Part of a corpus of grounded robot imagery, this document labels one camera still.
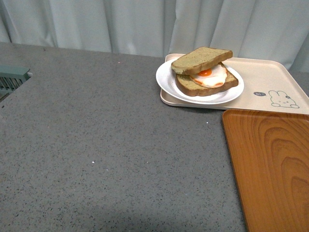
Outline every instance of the white plate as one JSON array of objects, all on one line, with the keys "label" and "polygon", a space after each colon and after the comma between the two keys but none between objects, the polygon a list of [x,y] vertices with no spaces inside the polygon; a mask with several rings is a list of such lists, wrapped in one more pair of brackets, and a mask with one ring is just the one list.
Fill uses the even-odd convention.
[{"label": "white plate", "polygon": [[159,86],[166,91],[171,96],[183,100],[185,102],[197,103],[197,104],[204,104],[204,105],[213,105],[213,104],[221,104],[225,102],[229,102],[237,98],[244,89],[244,82],[238,72],[234,69],[226,65],[226,68],[238,79],[239,84],[236,87],[230,88],[227,91],[212,94],[206,97],[190,97],[182,93],[178,87],[176,86],[175,82],[175,73],[172,71],[170,65],[171,63],[176,60],[171,59],[165,63],[163,63],[158,70],[156,71],[156,81]]}]

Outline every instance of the gray countertop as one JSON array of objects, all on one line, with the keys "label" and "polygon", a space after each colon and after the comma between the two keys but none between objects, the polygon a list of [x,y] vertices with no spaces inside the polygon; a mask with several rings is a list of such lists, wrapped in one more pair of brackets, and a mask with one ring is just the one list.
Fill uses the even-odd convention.
[{"label": "gray countertop", "polygon": [[0,102],[0,231],[246,230],[223,111],[162,103],[163,58],[0,51],[33,73]]}]

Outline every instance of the wood grain pattern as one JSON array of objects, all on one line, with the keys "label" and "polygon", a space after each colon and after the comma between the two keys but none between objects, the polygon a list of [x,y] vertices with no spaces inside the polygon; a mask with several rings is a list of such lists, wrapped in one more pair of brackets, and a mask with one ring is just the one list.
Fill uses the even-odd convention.
[{"label": "wood grain pattern", "polygon": [[309,232],[309,116],[227,110],[223,124],[248,230]]}]

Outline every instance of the egg white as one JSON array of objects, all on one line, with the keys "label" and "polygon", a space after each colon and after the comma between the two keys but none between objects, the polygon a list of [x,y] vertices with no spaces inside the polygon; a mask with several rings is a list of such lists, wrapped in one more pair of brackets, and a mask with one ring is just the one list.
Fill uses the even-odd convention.
[{"label": "egg white", "polygon": [[207,88],[218,88],[224,85],[227,78],[227,69],[217,64],[211,68],[211,75],[200,76],[198,74],[191,74],[190,78],[196,84]]}]

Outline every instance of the toast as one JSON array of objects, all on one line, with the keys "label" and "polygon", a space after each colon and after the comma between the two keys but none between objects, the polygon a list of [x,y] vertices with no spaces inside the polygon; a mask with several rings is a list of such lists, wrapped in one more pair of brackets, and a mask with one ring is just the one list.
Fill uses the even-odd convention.
[{"label": "toast", "polygon": [[207,88],[200,86],[191,80],[190,75],[184,75],[178,73],[176,74],[176,86],[181,92],[190,97],[209,96],[212,94],[226,91],[232,87],[236,87],[238,86],[238,84],[239,84],[238,79],[229,70],[227,70],[227,78],[225,80],[224,85],[217,88]]},{"label": "toast", "polygon": [[172,62],[171,68],[177,74],[195,74],[232,57],[230,50],[199,47]]}]

